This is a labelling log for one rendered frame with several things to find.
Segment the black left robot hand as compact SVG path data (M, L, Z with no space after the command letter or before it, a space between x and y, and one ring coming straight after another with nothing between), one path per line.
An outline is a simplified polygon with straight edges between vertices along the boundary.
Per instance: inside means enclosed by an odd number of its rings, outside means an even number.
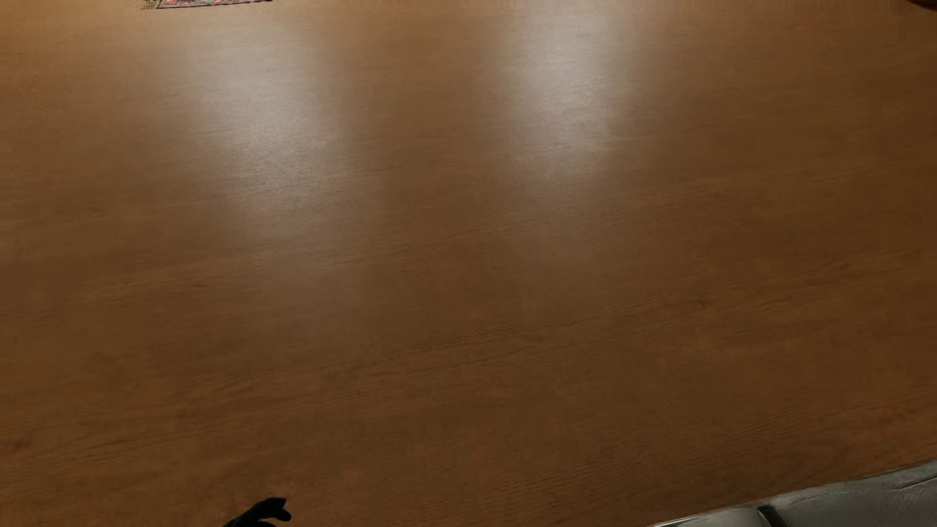
M222 527L281 527L272 521L289 522L292 520L292 515L286 506L286 498L266 498L232 518Z

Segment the patterned colourful rug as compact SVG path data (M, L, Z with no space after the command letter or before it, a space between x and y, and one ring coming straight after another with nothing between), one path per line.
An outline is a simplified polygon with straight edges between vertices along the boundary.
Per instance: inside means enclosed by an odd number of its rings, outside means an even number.
M146 8L193 8L203 6L229 6L267 3L273 0L143 0Z

